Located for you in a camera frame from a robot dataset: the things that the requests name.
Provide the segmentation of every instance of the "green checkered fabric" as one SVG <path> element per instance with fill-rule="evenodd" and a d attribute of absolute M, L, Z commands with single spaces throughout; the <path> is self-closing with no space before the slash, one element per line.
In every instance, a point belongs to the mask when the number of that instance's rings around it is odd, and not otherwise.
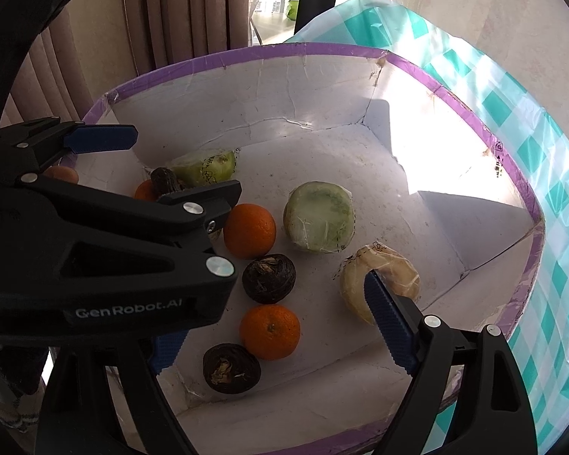
<path fill-rule="evenodd" d="M 474 111 L 531 184 L 545 216 L 545 246 L 510 346 L 545 453 L 569 424 L 569 140 L 492 59 L 391 0 L 350 0 L 290 41 L 383 48 L 420 66 Z M 425 451 L 442 444 L 452 414 L 453 407 L 438 416 Z"/>

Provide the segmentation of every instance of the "purple edge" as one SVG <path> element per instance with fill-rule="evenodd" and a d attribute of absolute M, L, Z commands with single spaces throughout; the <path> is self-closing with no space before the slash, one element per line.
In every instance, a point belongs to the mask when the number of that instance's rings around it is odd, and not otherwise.
<path fill-rule="evenodd" d="M 281 45 L 270 45 L 262 47 L 241 48 L 239 50 L 225 51 L 223 53 L 211 54 L 199 58 L 194 58 L 174 65 L 165 66 L 155 71 L 149 72 L 140 77 L 129 80 L 116 87 L 100 98 L 84 117 L 88 124 L 95 124 L 105 113 L 108 106 L 114 105 L 137 93 L 148 90 L 170 80 L 185 77 L 194 73 L 204 72 L 210 69 L 235 65 L 237 63 L 249 62 L 258 59 L 283 58 L 288 56 L 307 56 L 307 55 L 334 55 L 334 56 L 358 56 L 370 59 L 385 58 L 390 64 L 400 68 L 413 76 L 420 83 L 424 84 L 437 97 L 442 99 L 462 120 L 483 140 L 485 145 L 495 154 L 495 147 L 498 139 L 483 124 L 480 118 L 465 106 L 453 93 L 446 89 L 440 82 L 435 80 L 419 66 L 405 60 L 404 58 L 379 48 L 366 48 L 354 45 L 330 44 L 330 43 L 291 43 Z M 522 312 L 527 304 L 535 270 L 539 264 L 544 232 L 542 213 L 531 185 L 520 172 L 516 162 L 504 149 L 500 153 L 502 165 L 510 176 L 512 182 L 518 189 L 520 196 L 531 214 L 534 222 L 540 223 L 540 227 L 533 235 L 533 243 L 525 270 L 517 285 L 512 298 L 502 310 L 498 320 L 498 326 L 506 337 L 510 337 L 515 325 L 517 324 Z M 311 442 L 298 447 L 286 448 L 284 450 L 272 451 L 264 455 L 332 455 L 343 450 L 358 447 L 367 441 L 383 433 L 389 419 L 376 421 L 358 429 L 347 430 L 334 436 L 329 436 L 315 442 Z"/>

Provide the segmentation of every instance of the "metal pin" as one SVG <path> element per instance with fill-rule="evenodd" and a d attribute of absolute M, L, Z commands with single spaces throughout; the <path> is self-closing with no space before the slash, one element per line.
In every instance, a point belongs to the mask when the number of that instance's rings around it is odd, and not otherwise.
<path fill-rule="evenodd" d="M 229 277 L 234 275 L 234 265 L 232 263 L 221 257 L 221 256 L 211 256 L 206 262 L 209 272 L 217 277 Z"/>
<path fill-rule="evenodd" d="M 435 317 L 434 315 L 428 315 L 423 319 L 423 322 L 430 328 L 438 328 L 441 324 L 440 318 Z"/>
<path fill-rule="evenodd" d="M 497 337 L 501 335 L 502 330 L 497 325 L 487 325 L 487 333 L 490 336 Z"/>
<path fill-rule="evenodd" d="M 24 183 L 34 183 L 34 181 L 37 179 L 38 175 L 36 173 L 26 173 L 21 176 L 21 181 Z"/>
<path fill-rule="evenodd" d="M 204 212 L 204 209 L 202 208 L 201 205 L 195 204 L 194 202 L 185 202 L 183 204 L 183 209 L 188 212 L 188 213 L 192 213 L 195 215 L 200 215 Z"/>

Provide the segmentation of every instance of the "blue gripper pad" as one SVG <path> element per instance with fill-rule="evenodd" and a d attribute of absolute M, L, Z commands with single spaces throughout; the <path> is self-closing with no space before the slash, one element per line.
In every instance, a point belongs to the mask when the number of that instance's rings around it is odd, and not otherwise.
<path fill-rule="evenodd" d="M 150 366 L 155 374 L 160 374 L 165 367 L 174 363 L 186 337 L 187 330 L 154 337 L 154 354 L 150 358 Z"/>
<path fill-rule="evenodd" d="M 413 375 L 419 367 L 414 336 L 381 279 L 370 271 L 365 276 L 365 300 L 395 363 Z"/>
<path fill-rule="evenodd" d="M 63 146 L 74 154 L 128 150 L 137 141 L 137 130 L 133 126 L 79 127 L 64 136 Z"/>

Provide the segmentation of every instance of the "blue rubber fingertip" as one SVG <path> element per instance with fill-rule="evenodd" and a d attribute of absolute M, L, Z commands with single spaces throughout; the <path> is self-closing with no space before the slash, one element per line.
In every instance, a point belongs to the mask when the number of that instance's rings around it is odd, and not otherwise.
<path fill-rule="evenodd" d="M 404 367 L 408 374 L 415 374 L 419 361 L 413 333 L 387 293 L 383 282 L 373 271 L 365 276 L 365 300 L 395 363 Z"/>
<path fill-rule="evenodd" d="M 154 354 L 150 358 L 150 366 L 157 375 L 165 368 L 174 363 L 183 341 L 187 337 L 187 330 L 154 337 Z"/>
<path fill-rule="evenodd" d="M 80 127 L 64 137 L 63 145 L 74 154 L 128 150 L 135 145 L 137 137 L 135 127 Z"/>

